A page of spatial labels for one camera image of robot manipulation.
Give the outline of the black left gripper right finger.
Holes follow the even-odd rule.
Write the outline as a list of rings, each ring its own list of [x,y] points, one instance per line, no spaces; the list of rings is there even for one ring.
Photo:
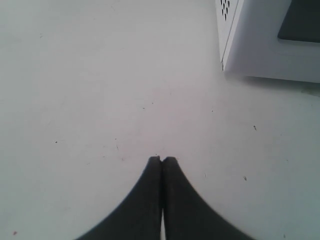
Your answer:
[[[178,161],[162,161],[164,226],[167,240],[251,240],[214,211],[192,187]]]

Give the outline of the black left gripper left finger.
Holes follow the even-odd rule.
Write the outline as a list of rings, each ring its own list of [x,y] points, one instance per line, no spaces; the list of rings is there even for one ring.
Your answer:
[[[162,162],[148,159],[125,199],[80,240],[159,240],[162,224]]]

